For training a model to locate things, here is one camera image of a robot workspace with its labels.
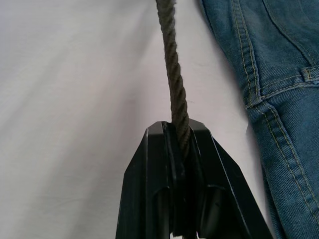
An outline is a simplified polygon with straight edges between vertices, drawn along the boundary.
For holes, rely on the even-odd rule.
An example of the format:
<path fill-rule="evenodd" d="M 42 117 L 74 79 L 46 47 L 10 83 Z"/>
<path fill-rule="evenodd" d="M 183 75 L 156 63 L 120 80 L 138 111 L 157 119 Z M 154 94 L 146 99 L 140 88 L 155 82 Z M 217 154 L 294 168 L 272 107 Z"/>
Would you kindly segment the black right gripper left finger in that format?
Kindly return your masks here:
<path fill-rule="evenodd" d="M 186 176 L 175 127 L 149 126 L 124 173 L 118 239 L 168 239 L 186 233 Z"/>

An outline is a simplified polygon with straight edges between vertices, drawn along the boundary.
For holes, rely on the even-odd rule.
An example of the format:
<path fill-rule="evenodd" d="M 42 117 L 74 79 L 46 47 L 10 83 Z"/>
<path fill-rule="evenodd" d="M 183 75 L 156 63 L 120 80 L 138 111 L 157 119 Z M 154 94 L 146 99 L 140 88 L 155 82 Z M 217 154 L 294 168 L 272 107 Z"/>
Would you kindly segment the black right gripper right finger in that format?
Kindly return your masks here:
<path fill-rule="evenodd" d="M 203 123 L 191 119 L 189 125 L 198 237 L 271 239 L 240 167 Z"/>

